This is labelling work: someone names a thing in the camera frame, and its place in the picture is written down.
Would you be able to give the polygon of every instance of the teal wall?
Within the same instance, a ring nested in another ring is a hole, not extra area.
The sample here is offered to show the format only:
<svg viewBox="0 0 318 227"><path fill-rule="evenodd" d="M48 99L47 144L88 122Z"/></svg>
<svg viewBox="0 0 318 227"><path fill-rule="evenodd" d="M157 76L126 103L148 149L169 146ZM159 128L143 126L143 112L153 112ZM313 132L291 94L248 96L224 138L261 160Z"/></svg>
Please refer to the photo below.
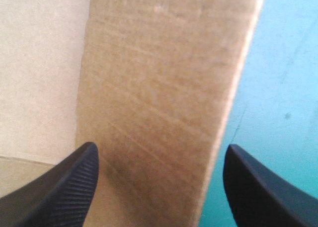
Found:
<svg viewBox="0 0 318 227"><path fill-rule="evenodd" d="M318 198L318 0L265 0L200 227L235 227L222 183L228 144Z"/></svg>

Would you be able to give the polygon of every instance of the cream wall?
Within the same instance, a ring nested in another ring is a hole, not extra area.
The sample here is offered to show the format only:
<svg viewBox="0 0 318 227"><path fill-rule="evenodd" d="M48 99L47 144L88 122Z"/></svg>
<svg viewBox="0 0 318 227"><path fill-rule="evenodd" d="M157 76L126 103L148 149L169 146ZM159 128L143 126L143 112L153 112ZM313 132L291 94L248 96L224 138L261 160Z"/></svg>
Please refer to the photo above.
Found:
<svg viewBox="0 0 318 227"><path fill-rule="evenodd" d="M89 0L0 0L0 156L57 163L75 148Z"/></svg>

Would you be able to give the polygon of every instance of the cardboard box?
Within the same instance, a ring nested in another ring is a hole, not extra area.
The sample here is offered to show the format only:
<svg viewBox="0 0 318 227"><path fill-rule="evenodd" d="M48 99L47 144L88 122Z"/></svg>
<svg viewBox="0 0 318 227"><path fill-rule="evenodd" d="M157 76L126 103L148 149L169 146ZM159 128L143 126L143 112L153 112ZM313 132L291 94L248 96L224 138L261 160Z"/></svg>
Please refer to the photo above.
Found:
<svg viewBox="0 0 318 227"><path fill-rule="evenodd" d="M263 0L90 0L85 39L88 0L1 1L0 155L30 173L94 141L85 226L196 226Z"/></svg>

